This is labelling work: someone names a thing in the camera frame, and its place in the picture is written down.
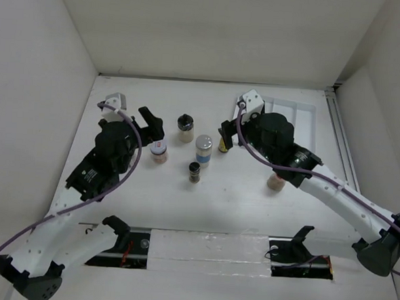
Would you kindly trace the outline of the small black-cap pepper bottle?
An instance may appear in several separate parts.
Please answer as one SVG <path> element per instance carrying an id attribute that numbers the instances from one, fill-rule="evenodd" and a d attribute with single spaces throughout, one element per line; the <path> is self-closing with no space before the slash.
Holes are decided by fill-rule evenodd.
<path id="1" fill-rule="evenodd" d="M 200 179 L 201 165 L 198 162 L 191 162 L 188 167 L 189 181 L 192 183 L 198 183 Z"/>

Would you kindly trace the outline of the black knob lid shaker jar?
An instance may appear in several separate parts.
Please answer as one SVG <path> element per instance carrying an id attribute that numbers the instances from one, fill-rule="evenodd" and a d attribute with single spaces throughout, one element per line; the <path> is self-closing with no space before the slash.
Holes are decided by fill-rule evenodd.
<path id="1" fill-rule="evenodd" d="M 182 114 L 177 121 L 179 133 L 178 138 L 183 143 L 190 143 L 193 140 L 194 119 L 187 114 Z"/>

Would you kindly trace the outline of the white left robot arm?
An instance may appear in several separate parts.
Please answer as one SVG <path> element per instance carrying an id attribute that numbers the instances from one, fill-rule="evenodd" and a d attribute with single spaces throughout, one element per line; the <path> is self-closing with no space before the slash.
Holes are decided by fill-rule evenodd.
<path id="1" fill-rule="evenodd" d="M 141 128 L 120 109 L 106 102 L 98 106 L 109 110 L 114 120 L 100 120 L 93 149 L 68 176 L 46 217 L 26 228 L 26 242 L 8 255 L 0 253 L 0 276 L 27 300 L 49 300 L 68 267 L 82 265 L 105 250 L 121 251 L 129 242 L 130 226 L 111 215 L 84 239 L 64 243 L 78 222 L 132 175 L 142 148 L 164 137 L 162 119 L 148 107 L 138 109 L 146 122 Z"/>

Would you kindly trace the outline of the tall blue-label silver-lid bottle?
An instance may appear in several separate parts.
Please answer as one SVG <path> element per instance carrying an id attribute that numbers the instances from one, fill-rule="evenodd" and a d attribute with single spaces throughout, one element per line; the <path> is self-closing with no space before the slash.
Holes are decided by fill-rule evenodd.
<path id="1" fill-rule="evenodd" d="M 206 134 L 201 134 L 196 139 L 196 161 L 201 167 L 208 167 L 212 156 L 213 140 Z"/>

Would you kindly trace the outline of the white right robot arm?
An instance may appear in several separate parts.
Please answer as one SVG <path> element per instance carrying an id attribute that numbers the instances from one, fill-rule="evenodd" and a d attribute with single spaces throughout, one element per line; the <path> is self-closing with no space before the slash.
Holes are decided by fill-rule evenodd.
<path id="1" fill-rule="evenodd" d="M 400 258 L 400 212 L 375 205 L 339 179 L 315 153 L 295 143 L 294 127 L 278 113 L 245 113 L 221 123 L 219 133 L 231 149 L 233 136 L 284 181 L 323 202 L 358 233 L 346 246 L 368 271 L 381 277 Z"/>

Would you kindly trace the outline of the yellow-label dark sauce bottle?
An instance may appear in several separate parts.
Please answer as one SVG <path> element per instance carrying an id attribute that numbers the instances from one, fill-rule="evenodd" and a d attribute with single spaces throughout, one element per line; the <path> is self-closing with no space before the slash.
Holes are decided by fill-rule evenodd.
<path id="1" fill-rule="evenodd" d="M 218 145 L 218 150 L 221 153 L 227 153 L 228 152 L 228 149 L 226 148 L 225 141 L 224 141 L 224 139 L 222 137 L 220 138 L 220 142 L 219 142 L 219 145 Z"/>

